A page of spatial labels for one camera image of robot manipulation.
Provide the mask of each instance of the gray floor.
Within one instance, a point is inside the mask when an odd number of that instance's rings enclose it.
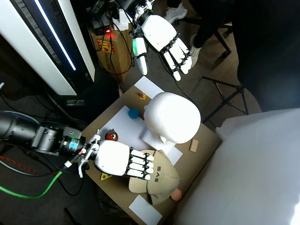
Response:
[[[154,11],[157,14],[163,14],[166,8],[166,1],[156,1]],[[189,13],[193,14],[193,10],[186,1],[184,4],[189,9]],[[197,32],[198,27],[191,24],[180,22],[176,27],[177,31],[181,32],[182,40],[188,44],[192,34]],[[237,65],[238,57],[234,45],[233,34],[226,38],[232,53],[226,58],[221,59],[220,55],[224,52],[224,48],[217,41],[215,37],[210,38],[203,49],[201,50],[197,64],[190,70],[188,75],[183,75],[182,80],[178,83],[179,86],[188,94],[202,109],[205,114],[209,114],[220,103],[219,94],[215,86],[206,80],[202,80],[201,76],[208,76],[219,79],[224,82],[239,84],[237,80]],[[155,84],[161,87],[164,91],[173,92],[182,95],[180,90],[176,87],[174,80],[170,77],[161,65],[158,56],[152,51],[148,54],[149,73],[147,77]],[[137,67],[130,69],[127,80],[122,84],[122,89],[127,90],[138,79],[141,78]],[[220,86],[224,94],[228,96],[233,92],[232,88]],[[246,99],[250,113],[260,112],[260,108],[254,97],[246,91]],[[242,107],[241,97],[236,97],[233,101],[236,105]],[[46,110],[39,102],[32,96],[28,96],[18,101],[9,101],[12,106],[23,110],[27,113],[45,115]],[[0,99],[0,109],[9,110],[9,108]],[[214,117],[212,122],[220,126],[226,118],[240,116],[241,112],[236,109],[225,106]],[[207,123],[207,126],[213,129],[212,125]],[[31,168],[38,172],[46,172],[47,169],[37,162],[24,156],[20,150],[13,148],[10,152],[5,154],[6,157],[11,157],[16,161],[20,161],[25,165],[30,165]],[[50,158],[54,163],[60,164],[63,159],[55,157]],[[13,172],[6,168],[0,167],[1,185],[27,195],[34,195],[43,190],[49,182],[50,177],[44,178],[28,178]],[[75,192],[79,186],[79,180],[75,175],[64,174],[61,180],[66,186]],[[76,197],[70,197],[62,190],[58,183],[50,189],[44,197],[37,200],[24,200],[9,196],[0,192],[0,222],[5,225],[70,225],[71,222],[63,211],[67,207],[74,217],[83,225],[96,224],[121,224],[116,222],[113,218],[105,215],[99,207],[93,182],[86,179],[82,192]]]

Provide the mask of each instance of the white mannequin head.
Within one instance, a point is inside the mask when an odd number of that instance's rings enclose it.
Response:
[[[165,143],[185,143],[197,133],[201,117],[197,107],[184,97],[163,92],[145,107],[147,128]]]

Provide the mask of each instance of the table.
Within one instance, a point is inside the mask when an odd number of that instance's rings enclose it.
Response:
[[[157,87],[147,78],[143,77],[144,87]],[[140,117],[143,119],[144,106],[150,101],[150,97],[146,100],[140,100],[140,94],[144,91],[146,95],[149,90],[140,90],[136,86],[131,87],[119,99],[117,99],[109,108],[107,108],[100,116],[98,116],[91,124],[89,124],[82,132],[82,135],[89,140],[97,131],[98,128],[104,126],[123,106],[129,108],[137,108],[140,112]],[[217,146],[220,144],[219,137],[209,130],[204,124],[201,124],[197,134],[194,136],[199,141],[197,152],[189,150],[190,142],[184,144],[177,144],[176,147],[183,153],[181,158],[175,165],[175,168],[180,175],[179,189],[183,193],[189,188],[198,173],[205,166],[210,156],[214,153]],[[90,169],[86,172],[97,185],[106,192],[131,218],[138,224],[145,224],[133,211],[128,207],[138,194],[132,193],[128,189],[129,179],[125,177],[113,176],[106,180],[100,180],[101,172],[95,168],[93,162],[90,162]],[[144,199],[148,200],[147,194],[140,194]],[[166,201],[153,206],[163,217],[159,221],[162,224],[167,216],[171,213],[178,202],[173,201],[171,198]]]

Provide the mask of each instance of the white robotic hand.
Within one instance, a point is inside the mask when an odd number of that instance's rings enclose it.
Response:
[[[150,180],[154,173],[154,157],[120,142],[104,140],[100,143],[95,158],[97,169],[111,175],[128,175],[144,180]]]
[[[149,15],[141,25],[144,37],[165,58],[176,81],[181,79],[180,69],[187,74],[192,58],[186,45],[178,38],[175,28],[158,15]]]

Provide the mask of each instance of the sneaker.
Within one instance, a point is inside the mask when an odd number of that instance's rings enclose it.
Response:
[[[191,53],[191,57],[192,57],[192,66],[191,67],[193,67],[195,64],[196,64],[196,62],[197,62],[197,60],[198,60],[198,55],[199,55],[199,52],[200,52],[200,50],[201,50],[201,48],[196,48],[195,46],[194,46],[194,39],[195,39],[195,37],[196,37],[196,35],[197,34],[194,34],[192,37],[191,37],[191,40],[190,40],[190,53]]]
[[[168,11],[165,14],[165,19],[169,23],[173,23],[175,20],[183,19],[187,15],[187,12],[188,10],[185,9],[181,3],[175,11],[171,8],[168,8]]]

